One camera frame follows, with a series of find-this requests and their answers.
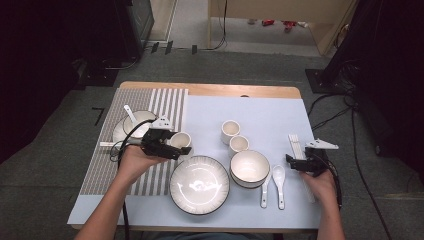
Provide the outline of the dark cabinet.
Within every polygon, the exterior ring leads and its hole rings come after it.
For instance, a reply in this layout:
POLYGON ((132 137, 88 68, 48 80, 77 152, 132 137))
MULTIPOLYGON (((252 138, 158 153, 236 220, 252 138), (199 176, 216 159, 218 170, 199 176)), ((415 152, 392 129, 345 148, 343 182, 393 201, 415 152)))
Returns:
POLYGON ((138 60, 154 25, 151 1, 115 0, 115 6, 124 42, 124 57, 138 60))

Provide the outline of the white ceramic spoon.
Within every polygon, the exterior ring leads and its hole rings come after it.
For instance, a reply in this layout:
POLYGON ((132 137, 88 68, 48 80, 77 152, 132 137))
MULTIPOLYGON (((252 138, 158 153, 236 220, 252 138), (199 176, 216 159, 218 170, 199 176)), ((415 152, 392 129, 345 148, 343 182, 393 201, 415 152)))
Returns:
POLYGON ((272 177, 278 192, 278 208, 280 210, 284 210, 285 209, 284 191, 283 191, 284 182, 285 182, 284 167, 281 165, 276 165, 273 168, 272 177))
POLYGON ((124 110, 127 112, 128 117, 130 118, 133 127, 135 127, 138 124, 138 122, 137 122, 137 119, 135 118, 131 108, 129 107, 129 105, 124 105, 124 110))
POLYGON ((261 202, 260 202, 260 206, 261 208, 266 208, 267 207, 267 201, 268 201, 268 185, 271 179, 271 170, 269 171, 265 181, 263 182, 262 186, 261 186, 261 202))

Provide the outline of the striped woven placemat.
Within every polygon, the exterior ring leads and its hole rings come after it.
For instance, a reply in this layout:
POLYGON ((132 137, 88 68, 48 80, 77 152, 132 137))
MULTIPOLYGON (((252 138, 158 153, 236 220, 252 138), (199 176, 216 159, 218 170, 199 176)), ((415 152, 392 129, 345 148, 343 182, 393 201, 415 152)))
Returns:
MULTIPOLYGON (((110 159, 111 147, 101 147, 100 142, 113 142, 112 133, 116 124, 128 116, 124 105, 134 112, 146 110, 157 117, 166 116, 174 131, 182 130, 184 107, 188 95, 187 89, 121 89, 113 98, 109 112, 99 135, 85 179, 80 190, 81 195, 103 195, 114 179, 117 163, 110 159)), ((151 167, 130 188, 129 195, 155 196, 169 193, 169 179, 180 163, 170 160, 151 167)))

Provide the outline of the person's clothing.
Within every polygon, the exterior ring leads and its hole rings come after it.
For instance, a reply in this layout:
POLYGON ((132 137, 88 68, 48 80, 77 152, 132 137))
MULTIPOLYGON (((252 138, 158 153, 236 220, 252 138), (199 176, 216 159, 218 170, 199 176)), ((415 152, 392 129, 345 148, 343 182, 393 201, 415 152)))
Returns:
POLYGON ((116 234, 114 240, 274 240, 272 233, 226 233, 226 232, 158 232, 143 231, 116 234))

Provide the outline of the white bowl with dark rim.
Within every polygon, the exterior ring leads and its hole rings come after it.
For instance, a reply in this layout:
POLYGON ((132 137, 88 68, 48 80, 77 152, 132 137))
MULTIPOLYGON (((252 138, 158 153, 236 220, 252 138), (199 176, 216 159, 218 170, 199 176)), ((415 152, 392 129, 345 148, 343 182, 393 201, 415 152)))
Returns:
MULTIPOLYGON (((150 111, 136 111, 133 113, 135 117, 135 122, 132 122, 131 118, 127 116, 123 122, 123 131, 128 134, 132 131, 132 129, 139 123, 146 121, 146 120, 155 120, 156 115, 153 114, 150 111)), ((144 134, 148 131, 149 127, 151 126, 150 123, 145 123, 141 125, 133 134, 133 138, 142 138, 144 134)))
POLYGON ((241 151, 230 161, 230 173, 247 181, 266 179, 270 171, 267 158, 254 150, 241 151))
POLYGON ((247 181, 247 180, 243 180, 238 178, 237 176, 235 176, 234 174, 231 174, 232 179, 235 181, 235 183, 243 188, 247 188, 247 189, 255 189, 260 187, 264 182, 265 179, 262 178, 260 180, 254 180, 254 181, 247 181))

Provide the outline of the dark curtain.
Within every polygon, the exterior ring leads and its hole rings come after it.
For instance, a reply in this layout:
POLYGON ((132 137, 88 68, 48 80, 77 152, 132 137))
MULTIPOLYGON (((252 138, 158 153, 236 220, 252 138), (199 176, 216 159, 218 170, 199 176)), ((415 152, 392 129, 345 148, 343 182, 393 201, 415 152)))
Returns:
POLYGON ((424 0, 358 0, 326 70, 351 75, 380 151, 424 176, 424 0))
POLYGON ((31 143, 79 80, 72 63, 101 60, 120 0, 0 0, 0 164, 31 143))

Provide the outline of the pale blue table sheet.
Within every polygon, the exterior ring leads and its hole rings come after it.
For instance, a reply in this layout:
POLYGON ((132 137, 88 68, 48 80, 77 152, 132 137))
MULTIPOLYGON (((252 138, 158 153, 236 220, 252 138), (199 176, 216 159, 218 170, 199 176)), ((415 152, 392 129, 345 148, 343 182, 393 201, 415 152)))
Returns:
POLYGON ((271 165, 285 168, 285 208, 278 208, 274 183, 268 185, 268 203, 262 208, 259 188, 247 189, 231 182, 229 195, 221 207, 208 214, 193 215, 178 208, 169 194, 143 195, 144 183, 140 181, 126 197, 131 227, 210 232, 307 232, 318 228, 320 205, 309 201, 301 177, 285 161, 285 156, 292 152, 290 134, 296 134, 301 144, 314 139, 303 101, 188 96, 180 128, 192 136, 195 154, 212 157, 228 168, 230 158, 220 140, 220 127, 226 120, 237 121, 251 148, 263 154, 271 165))

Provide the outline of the single white chopstick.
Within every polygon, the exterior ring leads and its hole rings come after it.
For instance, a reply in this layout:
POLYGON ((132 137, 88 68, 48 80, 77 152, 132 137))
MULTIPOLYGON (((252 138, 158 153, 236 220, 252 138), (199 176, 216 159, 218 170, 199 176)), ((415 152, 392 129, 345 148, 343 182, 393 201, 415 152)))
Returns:
POLYGON ((99 146, 101 147, 113 147, 113 146, 121 146, 122 144, 125 145, 141 145, 141 142, 137 142, 137 141, 129 141, 129 142, 123 142, 123 141, 119 141, 119 142, 100 142, 99 146))

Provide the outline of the person's left hand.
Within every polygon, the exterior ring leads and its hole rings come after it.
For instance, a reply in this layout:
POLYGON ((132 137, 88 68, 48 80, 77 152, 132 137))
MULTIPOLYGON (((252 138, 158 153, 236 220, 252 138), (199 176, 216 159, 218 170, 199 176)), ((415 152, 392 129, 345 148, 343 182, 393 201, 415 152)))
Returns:
POLYGON ((140 147, 128 146, 121 158, 116 179, 127 186, 133 184, 150 167, 166 162, 165 158, 146 155, 140 147))

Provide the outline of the row of white chopsticks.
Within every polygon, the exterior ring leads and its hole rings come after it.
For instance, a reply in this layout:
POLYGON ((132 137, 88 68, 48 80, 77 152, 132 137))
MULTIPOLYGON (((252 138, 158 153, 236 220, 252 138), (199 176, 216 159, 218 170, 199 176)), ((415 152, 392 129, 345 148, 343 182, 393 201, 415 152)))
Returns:
MULTIPOLYGON (((290 142, 292 151, 294 153, 294 157, 298 160, 305 160, 306 157, 305 157, 304 152, 301 148, 298 136, 296 134, 289 134, 288 138, 289 138, 289 142, 290 142)), ((307 194, 307 197, 308 197, 308 201, 310 203, 315 203, 316 199, 315 199, 311 189, 309 188, 308 184, 306 182, 303 182, 303 185, 304 185, 304 189, 305 189, 305 192, 307 194)))

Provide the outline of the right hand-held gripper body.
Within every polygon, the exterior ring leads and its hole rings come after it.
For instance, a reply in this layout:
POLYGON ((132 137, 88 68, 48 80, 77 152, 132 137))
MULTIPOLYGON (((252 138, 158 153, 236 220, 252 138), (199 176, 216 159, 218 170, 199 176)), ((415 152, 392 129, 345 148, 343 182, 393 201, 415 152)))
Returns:
POLYGON ((305 172, 309 172, 314 177, 317 177, 325 170, 329 170, 334 177, 337 177, 337 169, 335 165, 329 160, 326 151, 337 150, 338 148, 338 145, 326 142, 321 139, 316 139, 307 143, 304 151, 307 164, 305 172))

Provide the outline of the white ceramic cup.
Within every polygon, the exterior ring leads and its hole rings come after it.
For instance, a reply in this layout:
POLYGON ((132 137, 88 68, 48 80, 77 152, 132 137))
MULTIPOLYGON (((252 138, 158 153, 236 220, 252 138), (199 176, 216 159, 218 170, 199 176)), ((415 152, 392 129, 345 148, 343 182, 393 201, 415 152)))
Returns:
POLYGON ((176 148, 183 148, 183 147, 187 147, 189 148, 189 152, 187 154, 182 154, 178 160, 179 161, 184 161, 184 160, 188 160, 189 158, 192 157, 193 155, 193 148, 192 148, 192 139, 191 136, 186 133, 186 132, 178 132, 176 134, 174 134, 171 139, 169 140, 169 144, 173 147, 176 148))
POLYGON ((221 126, 221 141, 228 145, 231 138, 240 133, 240 125, 234 120, 227 120, 221 126))
POLYGON ((244 136, 234 136, 230 139, 228 155, 232 158, 235 154, 249 149, 249 141, 244 136))

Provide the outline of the person's right hand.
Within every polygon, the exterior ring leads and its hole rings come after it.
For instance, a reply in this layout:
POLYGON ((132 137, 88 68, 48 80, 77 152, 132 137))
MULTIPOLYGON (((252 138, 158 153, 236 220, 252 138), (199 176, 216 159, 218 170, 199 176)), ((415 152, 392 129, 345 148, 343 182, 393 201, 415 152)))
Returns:
POLYGON ((300 172, 300 176, 323 204, 337 203, 335 182, 329 170, 324 171, 317 177, 313 177, 305 172, 300 172))

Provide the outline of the white plate with dark rim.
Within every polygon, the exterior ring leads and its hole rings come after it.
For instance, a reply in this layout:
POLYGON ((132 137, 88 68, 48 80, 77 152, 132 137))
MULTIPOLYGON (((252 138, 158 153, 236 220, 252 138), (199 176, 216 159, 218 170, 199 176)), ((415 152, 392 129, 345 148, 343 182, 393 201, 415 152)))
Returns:
MULTIPOLYGON (((115 128, 114 128, 114 130, 113 130, 113 133, 112 133, 112 140, 113 140, 113 142, 119 142, 119 141, 124 141, 125 140, 125 138, 128 136, 128 134, 126 134, 124 131, 123 131, 123 122, 124 122, 124 120, 125 120, 125 118, 126 117, 124 117, 123 119, 121 119, 117 124, 116 124, 116 126, 115 126, 115 128)), ((145 124, 145 123, 152 123, 154 120, 146 120, 146 121, 143 121, 143 122, 141 122, 141 123, 139 123, 139 124, 137 124, 137 125, 139 125, 139 127, 141 126, 141 125, 143 125, 143 124, 145 124)), ((142 140, 142 138, 133 138, 132 137, 132 134, 131 134, 131 136, 128 138, 128 140, 127 140, 127 142, 129 142, 129 141, 137 141, 137 142, 141 142, 141 140, 142 140)), ((118 153, 120 152, 120 150, 121 150, 121 146, 113 146, 113 147, 111 147, 111 149, 110 149, 110 154, 113 156, 113 157, 115 157, 115 156, 117 156, 118 155, 118 153)))
POLYGON ((169 190, 173 202, 182 211, 205 215, 224 204, 230 181, 226 169, 217 160, 194 156, 181 162, 173 171, 169 190))

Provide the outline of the black stand base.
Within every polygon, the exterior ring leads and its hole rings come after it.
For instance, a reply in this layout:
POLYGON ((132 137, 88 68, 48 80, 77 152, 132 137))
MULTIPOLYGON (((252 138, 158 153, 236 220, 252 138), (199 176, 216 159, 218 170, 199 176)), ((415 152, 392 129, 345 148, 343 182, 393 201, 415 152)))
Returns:
POLYGON ((116 80, 118 70, 108 70, 99 62, 88 61, 79 78, 80 86, 112 87, 116 80))
POLYGON ((306 69, 306 77, 313 93, 336 93, 334 85, 334 77, 326 70, 321 69, 306 69))

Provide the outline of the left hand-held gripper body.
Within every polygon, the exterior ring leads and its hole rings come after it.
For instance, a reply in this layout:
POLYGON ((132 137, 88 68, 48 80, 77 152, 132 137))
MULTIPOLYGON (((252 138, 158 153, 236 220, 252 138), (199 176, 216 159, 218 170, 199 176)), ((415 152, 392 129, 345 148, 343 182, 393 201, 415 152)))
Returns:
POLYGON ((141 140, 141 148, 146 155, 172 159, 176 147, 167 144, 170 140, 165 137, 167 130, 173 131, 173 127, 165 116, 151 123, 141 140))

